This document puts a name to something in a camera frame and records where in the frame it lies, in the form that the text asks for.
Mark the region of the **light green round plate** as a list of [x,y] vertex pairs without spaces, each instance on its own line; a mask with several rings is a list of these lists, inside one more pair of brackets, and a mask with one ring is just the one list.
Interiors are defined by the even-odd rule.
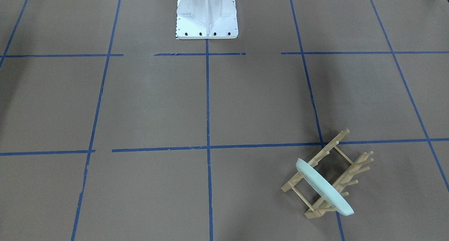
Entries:
[[344,216],[354,214],[353,208],[343,196],[340,195],[340,193],[327,182],[316,169],[302,159],[298,159],[295,166],[308,184],[321,196],[322,199],[324,199],[324,201],[329,203],[330,208],[335,209]]

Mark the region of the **wooden dish rack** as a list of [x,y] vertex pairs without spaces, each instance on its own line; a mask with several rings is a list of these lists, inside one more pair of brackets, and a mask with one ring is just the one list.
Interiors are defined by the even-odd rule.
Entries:
[[[344,151],[339,147],[339,145],[342,144],[342,140],[349,133],[350,133],[349,129],[341,130],[334,138],[332,138],[329,142],[327,142],[324,145],[324,147],[321,150],[319,150],[316,154],[314,154],[312,157],[307,158],[307,159],[304,159],[301,157],[298,158],[298,159],[304,160],[311,167],[316,169],[317,172],[319,172],[317,170],[319,163],[322,160],[324,160],[325,158],[327,158],[327,156],[329,156],[332,152],[337,152],[338,155],[341,156],[342,160],[346,163],[344,165],[345,169],[344,170],[337,169],[337,174],[336,174],[337,177],[333,182],[329,182],[325,178],[325,176],[322,175],[320,172],[319,172],[319,174],[322,177],[324,177],[324,179],[326,179],[327,182],[329,182],[340,193],[340,195],[343,196],[343,198],[345,200],[346,200],[346,196],[349,195],[348,192],[344,191],[345,188],[349,187],[351,185],[358,184],[359,181],[355,178],[355,176],[357,176],[358,174],[361,174],[362,172],[368,171],[370,169],[370,167],[367,165],[373,161],[373,158],[371,157],[373,155],[373,151],[363,152],[355,160],[351,160],[349,158],[349,156],[346,153],[344,153]],[[318,217],[322,217],[327,212],[337,212],[335,209],[330,208],[329,203],[324,201],[324,199],[322,199],[321,196],[317,192],[316,193],[319,195],[319,197],[314,202],[310,202],[309,200],[307,200],[305,195],[303,195],[303,193],[301,193],[298,190],[297,185],[301,181],[305,181],[307,184],[308,184],[308,182],[303,178],[303,175],[301,175],[297,171],[296,166],[295,166],[295,170],[296,170],[296,173],[293,174],[293,176],[282,185],[281,190],[284,193],[286,193],[288,191],[293,191],[300,198],[300,200],[303,203],[305,203],[305,205],[307,206],[307,210],[304,213],[305,217],[307,219],[315,219]]]

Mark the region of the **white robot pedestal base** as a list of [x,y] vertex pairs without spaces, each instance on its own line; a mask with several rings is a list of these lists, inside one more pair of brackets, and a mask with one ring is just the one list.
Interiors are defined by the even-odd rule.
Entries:
[[177,39],[235,39],[236,0],[177,0]]

